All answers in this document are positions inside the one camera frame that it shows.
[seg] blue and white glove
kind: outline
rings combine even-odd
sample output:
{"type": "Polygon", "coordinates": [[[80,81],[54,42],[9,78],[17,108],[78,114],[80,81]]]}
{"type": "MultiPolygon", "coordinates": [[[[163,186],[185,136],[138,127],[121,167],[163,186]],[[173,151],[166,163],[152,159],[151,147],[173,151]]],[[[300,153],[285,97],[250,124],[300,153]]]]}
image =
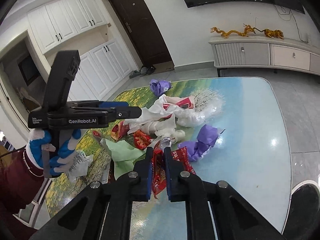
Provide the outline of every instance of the blue and white glove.
{"type": "MultiPolygon", "coordinates": [[[[76,146],[87,129],[73,130],[71,138],[66,140],[58,150],[58,156],[50,159],[50,174],[53,176],[59,175],[62,172],[67,172],[73,165],[73,158],[76,155],[76,146]]],[[[29,133],[29,141],[26,145],[26,153],[29,160],[34,166],[43,170],[42,149],[51,142],[51,134],[47,130],[32,129],[29,133]]],[[[49,144],[49,150],[55,151],[55,147],[49,144]]]]}

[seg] cabinet door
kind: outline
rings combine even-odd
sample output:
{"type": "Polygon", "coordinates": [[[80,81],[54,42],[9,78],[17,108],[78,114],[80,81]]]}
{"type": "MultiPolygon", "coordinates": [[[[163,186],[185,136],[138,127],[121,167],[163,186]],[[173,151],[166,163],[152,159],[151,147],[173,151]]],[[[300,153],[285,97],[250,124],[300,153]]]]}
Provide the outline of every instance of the cabinet door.
{"type": "Polygon", "coordinates": [[[80,58],[79,73],[91,92],[100,100],[110,91],[111,87],[89,52],[81,55],[80,58]]]}
{"type": "Polygon", "coordinates": [[[130,64],[123,51],[121,50],[119,44],[115,40],[111,40],[106,42],[105,46],[107,47],[108,53],[110,53],[111,58],[122,77],[128,75],[132,71],[132,69],[130,68],[130,64]]]}
{"type": "Polygon", "coordinates": [[[82,33],[93,28],[93,23],[84,11],[80,0],[63,0],[63,4],[65,5],[78,33],[82,33]]]}
{"type": "Polygon", "coordinates": [[[108,51],[104,44],[90,50],[90,54],[111,88],[122,80],[122,76],[112,60],[110,51],[108,51]]]}
{"type": "Polygon", "coordinates": [[[45,6],[28,12],[28,19],[43,54],[60,44],[60,38],[53,28],[45,6]]]}
{"type": "Polygon", "coordinates": [[[47,4],[45,7],[61,42],[78,35],[62,0],[47,4]]]}
{"type": "Polygon", "coordinates": [[[216,44],[219,65],[243,65],[245,64],[244,53],[241,43],[216,44]]]}
{"type": "Polygon", "coordinates": [[[83,74],[78,71],[75,80],[73,80],[73,82],[71,83],[69,91],[69,101],[97,100],[97,97],[92,93],[90,87],[84,81],[82,75],[83,74]]]}
{"type": "Polygon", "coordinates": [[[100,12],[95,0],[80,0],[85,12],[92,20],[94,27],[106,24],[106,20],[100,12]]]}
{"type": "Polygon", "coordinates": [[[269,65],[269,45],[266,43],[241,43],[246,65],[269,65]]]}

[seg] bracelet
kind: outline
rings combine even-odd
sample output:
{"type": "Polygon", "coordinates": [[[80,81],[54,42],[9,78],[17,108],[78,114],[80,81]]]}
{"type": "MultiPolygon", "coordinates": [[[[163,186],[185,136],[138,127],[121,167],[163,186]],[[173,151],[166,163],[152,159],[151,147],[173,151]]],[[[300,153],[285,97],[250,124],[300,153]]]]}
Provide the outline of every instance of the bracelet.
{"type": "Polygon", "coordinates": [[[25,165],[27,166],[28,170],[31,172],[31,174],[35,175],[35,176],[38,177],[38,178],[43,177],[43,174],[42,174],[41,176],[38,176],[38,175],[34,174],[34,173],[31,171],[31,168],[29,167],[29,165],[28,165],[28,163],[27,163],[27,161],[26,161],[26,158],[25,158],[25,156],[24,156],[24,153],[25,153],[25,152],[26,152],[26,151],[23,151],[23,161],[24,161],[25,165]]]}

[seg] painted tabletop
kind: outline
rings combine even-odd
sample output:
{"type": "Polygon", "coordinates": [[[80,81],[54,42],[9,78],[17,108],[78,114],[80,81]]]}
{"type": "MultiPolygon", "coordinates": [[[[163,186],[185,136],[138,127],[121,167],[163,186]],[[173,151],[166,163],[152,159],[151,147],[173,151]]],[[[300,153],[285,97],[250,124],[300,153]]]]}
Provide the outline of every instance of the painted tabletop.
{"type": "MultiPolygon", "coordinates": [[[[173,82],[167,96],[187,97],[217,91],[224,100],[222,112],[206,123],[225,129],[202,160],[192,162],[202,180],[227,181],[279,232],[282,232],[291,195],[291,157],[284,120],[270,84],[262,78],[228,77],[173,82]]],[[[115,101],[149,108],[157,98],[149,87],[127,90],[115,101]]],[[[107,138],[111,128],[100,129],[107,138]]],[[[201,127],[185,128],[186,140],[196,140],[201,127]]],[[[132,136],[125,138],[132,144],[132,136]]],[[[102,180],[110,157],[89,136],[77,146],[93,154],[88,175],[70,184],[57,178],[46,194],[50,216],[56,214],[89,182],[102,180]]],[[[133,203],[130,239],[187,239],[184,203],[170,203],[166,191],[159,199],[133,203]]]]}

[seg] floor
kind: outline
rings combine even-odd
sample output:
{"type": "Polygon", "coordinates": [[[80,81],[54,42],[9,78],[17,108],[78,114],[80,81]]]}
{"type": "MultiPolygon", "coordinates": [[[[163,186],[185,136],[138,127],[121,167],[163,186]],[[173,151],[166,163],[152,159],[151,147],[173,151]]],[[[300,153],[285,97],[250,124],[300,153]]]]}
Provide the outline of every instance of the floor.
{"type": "MultiPolygon", "coordinates": [[[[131,79],[109,100],[124,90],[148,86],[151,79],[181,81],[217,77],[217,70],[199,69],[184,72],[164,72],[131,79]]],[[[292,153],[292,186],[320,174],[320,84],[318,76],[262,68],[230,68],[221,71],[222,77],[257,76],[268,80],[278,99],[288,131],[292,153]]]]}

